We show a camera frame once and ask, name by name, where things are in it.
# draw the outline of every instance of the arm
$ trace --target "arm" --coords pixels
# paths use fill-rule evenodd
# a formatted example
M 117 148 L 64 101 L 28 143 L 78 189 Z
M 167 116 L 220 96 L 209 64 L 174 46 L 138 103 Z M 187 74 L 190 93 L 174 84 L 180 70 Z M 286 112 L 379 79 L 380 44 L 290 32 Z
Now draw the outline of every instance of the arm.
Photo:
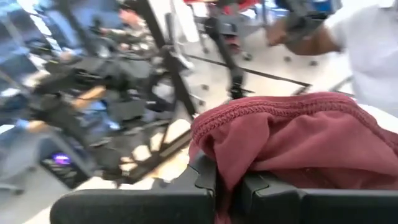
M 329 52 L 340 52 L 346 45 L 345 25 L 354 12 L 342 8 L 330 16 L 323 25 L 310 37 L 300 43 L 286 45 L 297 55 L 321 55 Z

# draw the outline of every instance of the floor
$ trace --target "floor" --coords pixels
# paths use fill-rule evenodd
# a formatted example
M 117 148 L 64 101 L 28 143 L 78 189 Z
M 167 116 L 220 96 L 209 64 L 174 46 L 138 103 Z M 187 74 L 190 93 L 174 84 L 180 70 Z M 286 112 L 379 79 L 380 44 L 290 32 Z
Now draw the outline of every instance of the floor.
M 264 34 L 258 32 L 248 37 L 249 51 L 254 58 L 250 62 L 236 56 L 238 63 L 245 68 L 247 77 L 245 88 L 255 91 L 253 95 L 289 96 L 299 91 L 327 91 L 339 84 L 350 75 L 345 54 L 329 54 L 317 58 L 292 56 L 292 61 L 286 63 L 284 57 L 290 55 L 283 47 L 267 48 Z M 187 47 L 187 53 L 194 56 L 195 73 L 187 78 L 192 93 L 206 101 L 204 111 L 221 104 L 227 99 L 228 87 L 227 69 L 222 66 L 218 54 L 211 47 L 209 54 L 204 54 L 198 44 Z M 309 61 L 316 60 L 318 66 L 309 66 Z M 209 85 L 209 91 L 203 91 L 201 84 Z M 351 93 L 350 84 L 344 83 L 337 91 Z M 173 135 L 189 128 L 189 123 L 183 119 L 174 124 Z M 181 173 L 187 162 L 186 150 L 177 155 L 177 160 L 165 165 L 154 176 L 172 179 Z M 148 177 L 127 189 L 145 189 L 151 186 L 153 179 Z M 51 205 L 68 190 L 54 180 L 44 170 L 31 173 L 26 179 L 26 192 L 20 196 L 10 196 L 0 192 L 0 223 L 2 224 L 48 224 Z M 113 185 L 97 178 L 81 186 L 83 189 L 111 189 Z

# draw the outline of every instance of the maroon cloth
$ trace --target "maroon cloth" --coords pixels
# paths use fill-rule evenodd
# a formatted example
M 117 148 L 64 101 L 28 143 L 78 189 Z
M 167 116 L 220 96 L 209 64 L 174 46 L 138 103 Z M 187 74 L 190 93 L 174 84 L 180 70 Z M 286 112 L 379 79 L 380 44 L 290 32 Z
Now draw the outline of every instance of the maroon cloth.
M 398 135 L 339 93 L 233 100 L 197 117 L 192 134 L 190 158 L 202 149 L 225 185 L 219 224 L 248 170 L 299 188 L 398 189 Z

